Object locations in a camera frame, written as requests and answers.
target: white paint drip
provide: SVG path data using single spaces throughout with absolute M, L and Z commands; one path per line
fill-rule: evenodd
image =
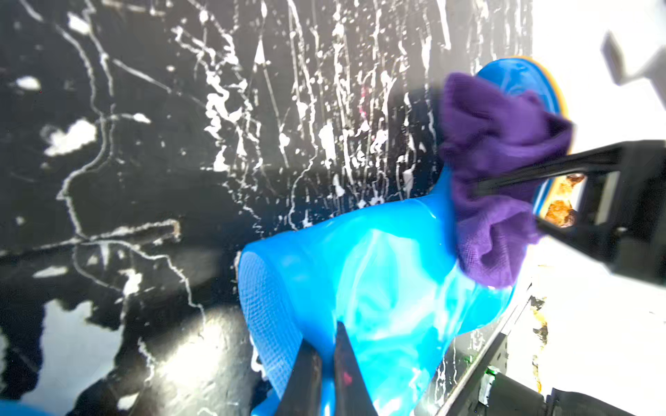
M 374 142 L 370 145 L 370 153 L 376 153 L 382 151 L 382 146 L 388 140 L 388 130 L 377 130 L 377 135 L 375 136 Z
M 145 123 L 145 124 L 150 124 L 151 123 L 151 120 L 140 112 L 138 112 L 137 114 L 134 114 L 133 118 L 134 118 L 135 121 L 142 122 L 142 123 Z
M 0 328 L 0 391 L 2 391 L 6 384 L 3 380 L 2 373 L 5 372 L 5 351 L 9 347 L 9 342 L 5 337 L 5 334 L 2 333 L 2 328 Z
M 284 133 L 280 133 L 280 147 L 284 148 L 289 144 L 289 136 Z
M 245 143 L 243 143 L 243 137 L 238 137 L 238 147 L 236 147 L 236 154 L 240 156 L 247 156 L 245 151 Z
M 125 282 L 125 286 L 123 288 L 123 295 L 129 296 L 139 291 L 139 286 L 141 285 L 141 280 L 143 279 L 143 275 L 141 273 L 137 273 L 137 271 L 134 269 L 118 270 L 118 273 L 127 277 L 127 282 Z
M 52 132 L 48 137 L 51 145 L 44 150 L 44 154 L 50 157 L 61 156 L 78 150 L 96 139 L 97 128 L 85 118 L 81 118 L 67 129 L 67 133 L 60 129 Z
M 308 105 L 302 101 L 296 101 L 296 108 L 298 109 L 298 116 L 300 119 L 305 119 L 305 115 L 308 112 Z
M 523 21 L 520 19 L 520 13 L 521 13 L 521 4 L 520 0 L 516 0 L 516 5 L 515 5 L 515 31 L 518 36 L 522 35 L 523 33 Z
M 252 339 L 251 335 L 250 344 L 252 344 L 252 359 L 250 359 L 250 368 L 257 373 L 261 373 L 261 378 L 265 380 L 266 369 L 262 364 L 259 363 L 259 350 L 254 346 L 254 340 Z
M 340 186 L 340 178 L 338 174 L 333 175 L 333 186 L 335 186 L 335 195 L 341 197 L 344 195 L 344 188 Z
M 44 361 L 36 388 L 22 396 L 22 403 L 64 415 L 83 390 L 113 369 L 124 327 L 110 331 L 90 324 L 92 312 L 91 301 L 73 311 L 65 311 L 57 300 L 46 304 L 40 340 Z
M 148 367 L 148 377 L 143 381 L 145 385 L 150 385 L 151 381 L 153 380 L 153 377 L 155 376 L 155 365 L 157 364 L 157 360 L 153 355 L 151 354 L 150 351 L 148 351 L 148 347 L 146 346 L 146 343 L 143 341 L 143 338 L 139 337 L 137 340 L 137 345 L 139 347 L 139 354 L 143 355 L 143 357 L 146 359 L 146 367 Z
M 313 226 L 312 221 L 310 221 L 310 219 L 308 218 L 308 210 L 305 210 L 305 218 L 303 218 L 302 224 L 303 224 L 303 228 Z
M 97 13 L 97 9 L 91 2 L 91 0 L 85 0 L 87 8 L 83 10 L 82 14 L 83 17 L 85 18 L 85 24 L 87 26 L 87 34 L 90 37 L 90 40 L 92 40 L 93 44 L 95 44 L 95 48 L 97 49 L 97 53 L 99 55 L 99 64 L 102 66 L 102 70 L 104 70 L 104 75 L 107 77 L 107 86 L 109 88 L 109 95 L 113 97 L 114 91 L 113 91 L 113 77 L 111 76 L 111 71 L 109 70 L 109 54 L 104 50 L 102 47 L 102 43 L 99 41 L 97 36 L 95 35 L 95 31 L 93 30 L 93 20 L 91 19 L 90 15 L 92 13 Z
M 444 32 L 444 49 L 451 50 L 451 33 L 449 32 L 449 22 L 446 15 L 446 0 L 437 0 L 437 6 L 440 9 L 440 18 L 442 20 L 442 32 Z
M 85 20 L 69 11 L 67 12 L 67 18 L 67 26 L 69 26 L 70 29 L 79 32 L 82 35 L 90 34 L 90 25 Z
M 254 54 L 254 63 L 257 65 L 263 65 L 266 63 L 266 58 L 264 57 L 264 41 L 259 38 L 259 43 L 256 46 L 256 53 Z
M 66 266 L 49 266 L 33 274 L 35 279 L 52 278 L 66 274 L 69 269 Z
M 391 93 L 391 88 L 393 88 L 393 84 L 396 82 L 396 79 L 392 78 L 386 71 L 382 71 L 380 80 L 382 82 L 382 86 L 384 87 L 384 104 L 382 105 L 382 113 L 384 113 L 384 116 L 388 120 L 388 96 Z
M 480 11 L 480 16 L 484 20 L 488 20 L 488 17 L 490 16 L 490 10 L 488 9 L 488 3 L 486 0 L 474 0 L 474 5 L 476 6 L 477 11 Z
M 319 130 L 319 139 L 322 141 L 322 147 L 326 152 L 326 161 L 324 163 L 328 169 L 331 166 L 331 160 L 336 160 L 333 125 L 331 122 L 327 122 L 326 125 Z
M 228 172 L 229 171 L 229 165 L 224 163 L 224 147 L 222 147 L 222 150 L 217 152 L 217 156 L 215 156 L 215 161 L 212 164 L 212 169 L 215 172 Z
M 31 77 L 30 75 L 18 78 L 14 82 L 17 87 L 27 91 L 39 91 L 41 89 L 41 83 L 39 82 L 39 79 Z
M 104 270 L 106 270 L 109 265 L 109 258 L 111 257 L 109 244 L 106 242 L 99 243 L 99 252 L 102 255 L 102 266 L 104 266 Z
M 137 401 L 137 397 L 139 397 L 138 393 L 134 393 L 132 395 L 128 396 L 122 396 L 118 400 L 118 410 L 129 410 L 132 408 L 134 405 L 135 401 Z
M 160 228 L 160 227 L 173 227 L 173 232 L 172 235 L 174 238 L 177 240 L 180 238 L 180 222 L 178 220 L 173 220 L 173 219 L 168 219 L 164 221 L 158 221 L 158 222 L 147 222 L 145 224 L 141 224 L 140 226 L 120 226 L 113 231 L 110 232 L 104 232 L 102 234 L 99 234 L 98 236 L 91 236 L 90 240 L 103 240 L 106 238 L 113 238 L 113 237 L 123 237 L 123 236 L 129 236 L 131 234 L 136 234 L 137 232 L 145 231 L 145 230 L 150 230 L 151 228 Z
M 421 44 L 421 60 L 426 69 L 426 74 L 430 70 L 430 48 L 432 46 L 432 36 L 426 36 L 426 40 Z
M 141 78 L 142 80 L 147 81 L 147 82 L 149 82 L 150 84 L 153 84 L 153 85 L 155 85 L 155 86 L 157 86 L 157 87 L 160 87 L 161 89 L 163 89 L 163 90 L 165 90 L 166 92 L 168 92 L 169 94 L 171 94 L 171 91 L 172 91 L 171 88 L 169 88 L 169 87 L 167 87 L 166 85 L 162 84 L 161 82 L 155 80 L 155 79 L 152 78 L 150 75 L 145 74 L 145 73 L 139 71 L 138 69 L 134 69 L 134 68 L 128 67 L 127 65 L 125 65 L 125 64 L 124 64 L 122 61 L 120 61 L 119 59 L 114 59 L 114 60 L 113 60 L 113 63 L 116 64 L 116 66 L 118 66 L 118 67 L 120 67 L 120 68 L 126 70 L 128 73 L 134 75 L 135 77 L 137 77 L 137 78 Z
M 43 18 L 38 12 L 36 12 L 36 11 L 32 8 L 32 6 L 30 6 L 30 4 L 28 4 L 28 2 L 27 2 L 26 0 L 19 0 L 19 3 L 22 4 L 22 6 L 23 6 L 23 8 L 25 9 L 25 11 L 26 11 L 26 12 L 30 15 L 30 17 L 32 17 L 34 20 L 36 20 L 36 21 L 38 21 L 38 22 L 43 22 L 43 21 L 44 21 L 44 18 Z
M 202 304 L 194 303 L 194 301 L 192 299 L 192 288 L 190 287 L 190 280 L 187 278 L 187 276 L 185 276 L 183 274 L 181 269 L 174 266 L 173 262 L 171 261 L 170 256 L 168 256 L 166 254 L 156 254 L 156 255 L 152 256 L 150 254 L 147 254 L 147 253 L 144 253 L 143 251 L 141 251 L 141 249 L 138 246 L 132 245 L 132 244 L 130 244 L 130 243 L 124 241 L 124 240 L 106 240 L 106 241 L 103 241 L 103 242 L 89 242 L 89 243 L 84 243 L 84 244 L 85 245 L 98 244 L 98 245 L 101 246 L 102 244 L 111 244 L 111 243 L 118 244 L 122 247 L 125 247 L 125 248 L 131 250 L 133 253 L 141 256 L 142 258 L 144 258 L 146 260 L 153 260 L 153 261 L 155 261 L 155 260 L 165 260 L 166 265 L 168 266 L 168 268 L 171 269 L 171 271 L 174 272 L 176 274 L 176 276 L 178 276 L 180 282 L 183 284 L 183 286 L 185 288 L 185 292 L 187 293 L 187 304 L 188 304 L 188 306 L 190 306 L 190 308 L 194 308 L 194 309 L 199 310 L 199 312 L 201 314 L 201 322 L 202 322 L 201 323 L 201 328 L 202 328 L 202 331 L 204 331 L 206 329 L 206 312 L 204 310 L 204 307 L 203 307 Z M 121 256 L 121 254 L 123 255 L 123 257 L 125 256 L 125 253 L 122 250 L 118 250 L 119 257 Z
M 405 169 L 402 172 L 402 180 L 404 182 L 405 193 L 407 194 L 407 198 L 409 198 L 412 193 L 412 187 L 414 186 L 414 174 L 412 173 L 411 168 Z

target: paint-splattered surface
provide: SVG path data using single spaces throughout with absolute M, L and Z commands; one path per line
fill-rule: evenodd
M 0 395 L 245 415 L 239 251 L 427 193 L 438 87 L 529 55 L 531 2 L 12 0 L 0 33 Z

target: microfiber towel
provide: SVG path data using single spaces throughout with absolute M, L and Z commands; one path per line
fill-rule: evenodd
M 502 188 L 476 198 L 478 180 L 565 156 L 572 124 L 544 110 L 538 96 L 503 94 L 495 85 L 454 73 L 444 86 L 440 122 L 445 134 L 440 158 L 452 170 L 458 256 L 473 280 L 512 286 L 528 244 L 540 233 L 532 199 L 540 182 Z

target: purple cloth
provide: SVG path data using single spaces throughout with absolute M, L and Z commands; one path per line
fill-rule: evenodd
M 532 198 L 539 182 L 475 198 L 483 178 L 567 154 L 571 122 L 546 112 L 538 96 L 504 95 L 495 85 L 454 73 L 441 98 L 445 133 L 439 155 L 452 170 L 458 256 L 475 281 L 502 288 L 515 284 L 528 244 L 539 240 Z

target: white wall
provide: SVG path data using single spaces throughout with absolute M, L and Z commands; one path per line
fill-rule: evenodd
M 574 152 L 666 139 L 666 110 L 649 81 L 614 85 L 600 51 L 609 29 L 640 24 L 626 7 L 637 6 L 533 0 L 533 56 L 563 91 L 576 124 Z M 533 279 L 536 296 L 546 297 L 541 312 L 549 335 L 541 351 L 532 332 L 540 324 L 526 310 L 509 336 L 510 377 L 536 389 L 537 355 L 544 394 L 552 387 L 579 391 L 637 416 L 666 415 L 666 290 L 610 276 L 601 264 L 549 238 L 533 248 L 522 276 Z

